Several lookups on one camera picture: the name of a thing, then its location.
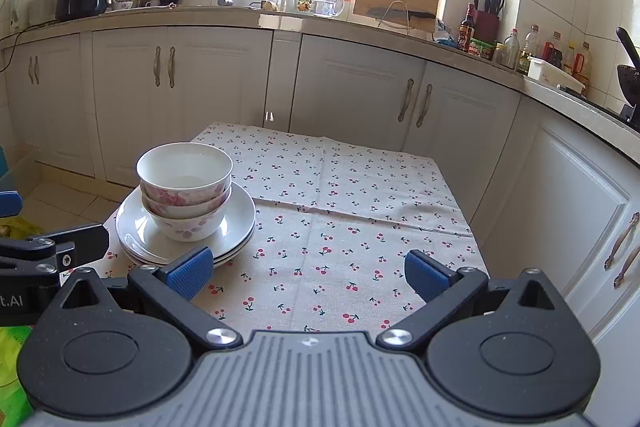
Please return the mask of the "large white plate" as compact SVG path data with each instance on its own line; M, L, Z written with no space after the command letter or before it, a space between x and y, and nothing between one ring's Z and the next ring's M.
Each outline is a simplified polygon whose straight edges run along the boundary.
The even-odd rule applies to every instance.
M241 254L241 251L231 251L231 253L215 258L214 267L221 267L221 265L224 265L238 257L239 254ZM130 251L125 251L125 255L131 262L134 262L135 265L155 265L156 267L164 267L165 265L170 265L171 262L174 262L174 259L149 260L130 253Z

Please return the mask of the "white deep plate back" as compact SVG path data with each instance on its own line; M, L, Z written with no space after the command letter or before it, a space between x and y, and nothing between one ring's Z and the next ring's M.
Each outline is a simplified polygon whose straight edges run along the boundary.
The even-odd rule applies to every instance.
M226 217L218 230L196 242L177 242L164 235L151 215L143 208L141 188L136 187L124 200L115 215L115 234L122 248L153 260L174 259L195 247L207 247L213 259L245 245L252 236L256 209L254 200L244 188L233 183L226 205Z

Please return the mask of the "white bowl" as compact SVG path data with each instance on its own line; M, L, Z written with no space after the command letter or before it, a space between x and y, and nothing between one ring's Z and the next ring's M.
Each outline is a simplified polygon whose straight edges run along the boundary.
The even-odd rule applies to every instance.
M206 213L210 213L220 206L224 205L225 202L229 199L231 195L231 187L228 187L224 193L221 193L218 196L215 196L212 199L206 200L206 202L201 202L201 204L195 205L169 205L164 202L155 202L155 200L150 199L148 195L144 192L141 193L141 199L143 202L143 206L150 210L152 213L155 213L157 216L169 218L169 219L188 219L195 218L198 216L204 216Z
M233 160L219 148L176 142L148 150L137 161L142 190L154 202L192 206L208 202L228 190Z
M148 205L143 208L151 215L157 228L167 237L177 242L196 242L213 235L226 217L226 205L204 213L204 215L174 219L166 218L152 211Z

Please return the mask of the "white plate with stain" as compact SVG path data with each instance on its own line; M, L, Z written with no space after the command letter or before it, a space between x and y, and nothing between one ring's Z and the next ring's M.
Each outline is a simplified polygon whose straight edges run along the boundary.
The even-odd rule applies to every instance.
M238 247L234 248L233 251L229 251L223 256L216 257L214 259L214 267L218 268L221 265L224 265L226 262L231 261L242 251L243 248L243 245L239 245ZM138 265L157 265L158 267L163 267L164 265L171 264L171 260L153 260L151 257L145 257L135 254L133 251L130 251L130 249L126 247L124 247L124 251L128 258L134 262L137 262Z

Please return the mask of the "white kitchen cabinets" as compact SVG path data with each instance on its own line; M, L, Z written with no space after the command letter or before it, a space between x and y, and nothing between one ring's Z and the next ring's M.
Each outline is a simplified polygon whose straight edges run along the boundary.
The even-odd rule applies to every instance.
M107 17L2 44L1 127L46 164L134 186L151 148L239 124L430 158L486 270L544 271L596 344L588 405L639 419L639 133L559 89L343 23Z

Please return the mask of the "yellow plastic bag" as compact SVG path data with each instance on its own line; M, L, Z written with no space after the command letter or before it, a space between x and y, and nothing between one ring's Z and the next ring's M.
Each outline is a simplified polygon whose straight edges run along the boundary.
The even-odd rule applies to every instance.
M28 239L43 234L43 228L21 216L0 219L0 237L2 239Z

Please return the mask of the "cherry print tablecloth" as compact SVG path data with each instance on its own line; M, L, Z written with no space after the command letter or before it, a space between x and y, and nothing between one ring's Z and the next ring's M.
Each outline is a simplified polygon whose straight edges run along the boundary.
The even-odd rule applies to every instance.
M198 141L231 156L233 183L254 200L252 236L195 297L243 335L376 335L422 306L408 251L450 269L484 265L430 158L218 122Z

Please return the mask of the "green snack bag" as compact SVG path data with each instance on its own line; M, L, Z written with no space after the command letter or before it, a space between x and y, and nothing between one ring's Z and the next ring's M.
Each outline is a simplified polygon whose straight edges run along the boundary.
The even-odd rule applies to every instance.
M0 426L13 427L32 415L25 392L17 377L20 351L32 332L29 326L2 327L0 331Z

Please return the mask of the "white rectangular tray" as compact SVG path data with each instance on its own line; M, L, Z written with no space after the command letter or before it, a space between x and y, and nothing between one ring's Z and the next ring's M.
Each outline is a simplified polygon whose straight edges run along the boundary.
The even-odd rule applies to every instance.
M547 83L549 86L568 88L579 94L582 94L586 89L580 81L568 75L564 70L556 68L537 57L531 57L529 59L527 76L538 82Z

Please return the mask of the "clear oil bottle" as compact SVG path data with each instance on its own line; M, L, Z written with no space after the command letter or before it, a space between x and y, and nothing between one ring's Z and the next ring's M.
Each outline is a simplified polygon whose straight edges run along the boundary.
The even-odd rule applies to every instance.
M519 55L520 42L518 41L518 30L513 28L510 35L503 41L502 64L507 68L516 69Z

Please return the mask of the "dark soy sauce bottle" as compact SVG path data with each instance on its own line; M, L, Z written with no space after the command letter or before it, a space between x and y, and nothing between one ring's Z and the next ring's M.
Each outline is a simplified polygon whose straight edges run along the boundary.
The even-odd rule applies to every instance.
M465 18L462 20L459 33L458 33L458 41L457 48L463 52L468 52L471 44L471 39L474 34L474 26L475 26L475 4L469 3L468 8L466 9Z

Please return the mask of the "red knife block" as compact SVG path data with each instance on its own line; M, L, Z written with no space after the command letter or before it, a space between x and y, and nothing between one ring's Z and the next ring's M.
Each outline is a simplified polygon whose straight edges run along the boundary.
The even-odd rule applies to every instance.
M484 5L474 3L473 38L484 43L495 43L498 37L500 15L504 8L504 0L485 0Z

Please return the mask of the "black wok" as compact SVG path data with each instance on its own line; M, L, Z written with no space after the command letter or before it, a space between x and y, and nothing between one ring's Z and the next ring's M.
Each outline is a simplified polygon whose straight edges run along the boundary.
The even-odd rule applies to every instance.
M620 112L620 117L626 121L629 127L634 128L634 130L639 130L639 54L625 28L617 27L615 32L632 63L631 66L617 66L618 83L627 102L627 105Z

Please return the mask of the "wooden cutting board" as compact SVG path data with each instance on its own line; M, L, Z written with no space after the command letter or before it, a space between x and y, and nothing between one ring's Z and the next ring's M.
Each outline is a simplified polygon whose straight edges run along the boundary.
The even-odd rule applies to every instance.
M439 0L355 0L356 15L434 32Z

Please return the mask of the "glass mug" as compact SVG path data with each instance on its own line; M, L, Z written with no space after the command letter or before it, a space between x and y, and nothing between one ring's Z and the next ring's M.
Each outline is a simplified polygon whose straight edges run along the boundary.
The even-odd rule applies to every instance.
M344 11L345 0L314 0L314 14L338 17Z

